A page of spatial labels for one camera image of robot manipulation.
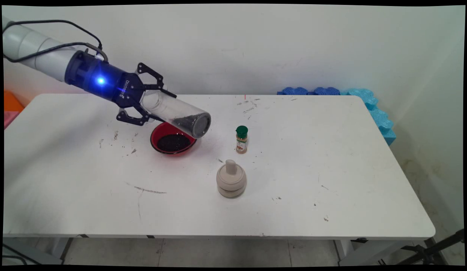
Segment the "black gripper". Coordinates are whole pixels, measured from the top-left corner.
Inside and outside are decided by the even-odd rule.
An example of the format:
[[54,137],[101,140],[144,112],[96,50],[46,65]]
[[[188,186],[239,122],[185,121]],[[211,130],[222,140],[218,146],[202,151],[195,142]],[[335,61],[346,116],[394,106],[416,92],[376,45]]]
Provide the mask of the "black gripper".
[[[143,95],[142,90],[159,90],[175,99],[177,95],[164,88],[161,74],[144,63],[139,63],[136,74],[144,73],[153,76],[156,84],[142,84],[139,76],[125,72],[83,51],[78,51],[67,65],[65,82],[118,105],[117,120],[120,122],[137,126],[143,126],[155,120],[166,122],[139,103]],[[127,108],[134,108],[140,117],[129,115]]]

